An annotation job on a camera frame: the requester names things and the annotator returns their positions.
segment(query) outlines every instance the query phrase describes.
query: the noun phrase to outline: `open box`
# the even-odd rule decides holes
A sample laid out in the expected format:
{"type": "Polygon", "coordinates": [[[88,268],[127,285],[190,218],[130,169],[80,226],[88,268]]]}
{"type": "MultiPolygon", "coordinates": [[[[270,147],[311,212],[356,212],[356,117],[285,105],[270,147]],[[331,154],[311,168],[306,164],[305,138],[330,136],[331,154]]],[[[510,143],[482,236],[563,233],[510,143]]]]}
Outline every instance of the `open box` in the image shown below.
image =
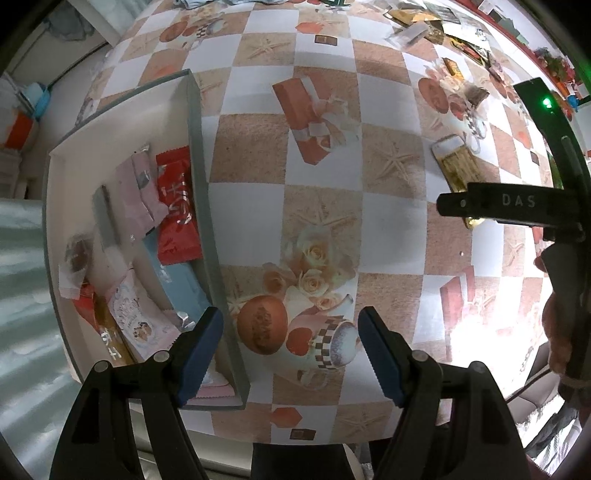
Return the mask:
{"type": "MultiPolygon", "coordinates": [[[[96,230],[92,195],[101,184],[109,188],[115,226],[124,232],[124,214],[121,208],[117,208],[120,205],[117,191],[111,188],[116,182],[116,166],[148,143],[152,159],[160,152],[188,144],[193,201],[203,250],[203,259],[191,262],[191,266],[211,303],[224,315],[225,328],[216,352],[216,364],[236,394],[233,397],[193,399],[185,408],[231,410],[244,408],[250,384],[228,312],[213,236],[200,105],[199,87],[191,71],[184,70],[122,96],[62,139],[50,152],[45,178],[46,267],[62,338],[73,368],[83,380],[97,361],[109,358],[100,336],[78,315],[72,302],[59,295],[58,264],[63,259],[67,241],[76,233],[96,230]]],[[[149,296],[160,309],[170,309],[170,301],[143,243],[136,241],[132,244],[129,235],[120,237],[124,259],[132,261],[149,296]]],[[[120,278],[120,273],[114,272],[109,265],[95,234],[90,282],[101,295],[120,278]]]]}

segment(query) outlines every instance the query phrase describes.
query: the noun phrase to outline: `clear plastic wrapper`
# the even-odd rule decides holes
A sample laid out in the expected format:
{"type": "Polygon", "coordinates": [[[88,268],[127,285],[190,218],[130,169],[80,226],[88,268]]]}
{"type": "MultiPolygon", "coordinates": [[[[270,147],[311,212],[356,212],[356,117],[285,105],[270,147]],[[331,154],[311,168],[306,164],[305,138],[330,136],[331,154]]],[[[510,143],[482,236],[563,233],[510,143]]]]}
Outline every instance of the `clear plastic wrapper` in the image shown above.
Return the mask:
{"type": "Polygon", "coordinates": [[[58,265],[60,295],[65,299],[80,298],[80,288],[92,257],[92,237],[88,233],[68,240],[64,260],[58,265]]]}

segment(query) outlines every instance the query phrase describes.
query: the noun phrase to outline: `snack package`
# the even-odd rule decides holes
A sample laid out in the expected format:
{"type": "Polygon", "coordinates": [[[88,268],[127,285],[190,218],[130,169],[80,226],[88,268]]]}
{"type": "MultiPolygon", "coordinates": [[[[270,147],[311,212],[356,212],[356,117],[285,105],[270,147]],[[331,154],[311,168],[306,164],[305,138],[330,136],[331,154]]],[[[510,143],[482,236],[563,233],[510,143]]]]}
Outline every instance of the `snack package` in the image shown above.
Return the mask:
{"type": "MultiPolygon", "coordinates": [[[[181,333],[190,332],[197,325],[185,312],[165,310],[163,313],[181,333]]],[[[195,398],[233,397],[235,393],[234,388],[226,380],[226,377],[217,371],[216,360],[212,358],[195,398]]]]}
{"type": "Polygon", "coordinates": [[[132,158],[129,157],[120,163],[115,169],[115,174],[129,237],[132,242],[141,240],[154,228],[154,219],[142,201],[132,158]]]}
{"type": "Polygon", "coordinates": [[[178,329],[148,297],[133,268],[107,297],[111,315],[140,360],[168,350],[179,336],[178,329]]]}
{"type": "Polygon", "coordinates": [[[94,305],[97,331],[109,352],[113,366],[121,367],[134,364],[135,361],[121,337],[121,331],[109,311],[105,298],[95,295],[94,305]]]}
{"type": "Polygon", "coordinates": [[[195,398],[233,397],[234,395],[234,388],[228,383],[226,378],[216,370],[216,361],[215,359],[212,359],[209,367],[207,367],[201,387],[199,387],[195,398]]]}
{"type": "Polygon", "coordinates": [[[80,289],[80,298],[72,300],[72,303],[78,314],[100,335],[114,367],[134,363],[123,342],[119,327],[107,308],[105,299],[95,293],[94,287],[86,278],[80,289]]]}
{"type": "Polygon", "coordinates": [[[158,194],[168,215],[158,231],[158,259],[162,265],[203,258],[201,239],[192,204],[189,147],[156,155],[158,194]]]}
{"type": "Polygon", "coordinates": [[[70,238],[64,260],[57,267],[60,295],[65,299],[80,298],[80,288],[92,256],[92,239],[87,234],[70,238]]]}
{"type": "Polygon", "coordinates": [[[148,156],[148,146],[131,155],[134,163],[135,179],[138,182],[139,195],[142,202],[150,212],[154,220],[154,226],[160,225],[164,217],[168,215],[168,206],[159,201],[156,187],[155,168],[148,156]]]}

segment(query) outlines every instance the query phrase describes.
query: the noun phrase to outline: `gold package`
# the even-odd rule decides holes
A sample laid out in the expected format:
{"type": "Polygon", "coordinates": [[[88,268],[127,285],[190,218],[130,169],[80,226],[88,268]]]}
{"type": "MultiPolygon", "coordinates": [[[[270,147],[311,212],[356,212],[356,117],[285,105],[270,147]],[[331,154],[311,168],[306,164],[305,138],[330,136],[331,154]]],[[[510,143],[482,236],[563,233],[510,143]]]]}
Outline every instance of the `gold package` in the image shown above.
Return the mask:
{"type": "MultiPolygon", "coordinates": [[[[456,136],[457,135],[450,135],[449,137],[442,138],[436,144],[456,136]]],[[[437,163],[439,163],[439,168],[441,168],[450,190],[454,193],[466,192],[470,182],[481,183],[486,181],[476,163],[476,158],[472,155],[470,150],[468,150],[468,147],[465,144],[444,156],[437,155],[435,152],[433,152],[433,155],[435,156],[437,163]]],[[[480,225],[483,221],[484,219],[482,218],[464,218],[464,223],[470,230],[480,225]]]]}
{"type": "Polygon", "coordinates": [[[457,80],[465,80],[460,67],[457,66],[457,63],[452,59],[443,59],[443,63],[447,67],[447,71],[450,73],[452,77],[457,80]]]}
{"type": "Polygon", "coordinates": [[[98,333],[109,352],[110,362],[114,367],[134,364],[135,362],[123,341],[119,327],[109,311],[105,298],[95,295],[94,306],[98,333]]]}

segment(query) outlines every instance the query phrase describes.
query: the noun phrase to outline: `window curtain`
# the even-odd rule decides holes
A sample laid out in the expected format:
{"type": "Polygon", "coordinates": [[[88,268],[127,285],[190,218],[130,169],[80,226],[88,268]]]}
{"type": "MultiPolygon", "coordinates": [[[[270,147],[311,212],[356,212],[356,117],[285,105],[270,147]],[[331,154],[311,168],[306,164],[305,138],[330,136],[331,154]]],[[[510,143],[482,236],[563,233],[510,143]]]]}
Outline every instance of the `window curtain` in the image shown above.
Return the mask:
{"type": "Polygon", "coordinates": [[[69,2],[107,42],[115,46],[151,0],[69,0],[69,2]]]}
{"type": "Polygon", "coordinates": [[[0,432],[34,480],[49,477],[80,390],[49,293],[42,207],[0,200],[0,432]]]}

